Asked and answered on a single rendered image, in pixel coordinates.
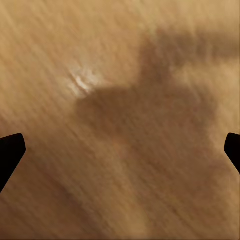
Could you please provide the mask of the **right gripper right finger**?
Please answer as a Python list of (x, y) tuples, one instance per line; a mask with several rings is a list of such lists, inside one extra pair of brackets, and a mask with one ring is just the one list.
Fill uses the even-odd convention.
[(224, 151), (240, 173), (240, 135), (228, 133)]

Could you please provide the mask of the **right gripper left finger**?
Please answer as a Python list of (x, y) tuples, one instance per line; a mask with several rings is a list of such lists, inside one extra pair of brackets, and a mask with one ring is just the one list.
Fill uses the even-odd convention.
[(0, 193), (26, 153), (23, 134), (0, 138)]

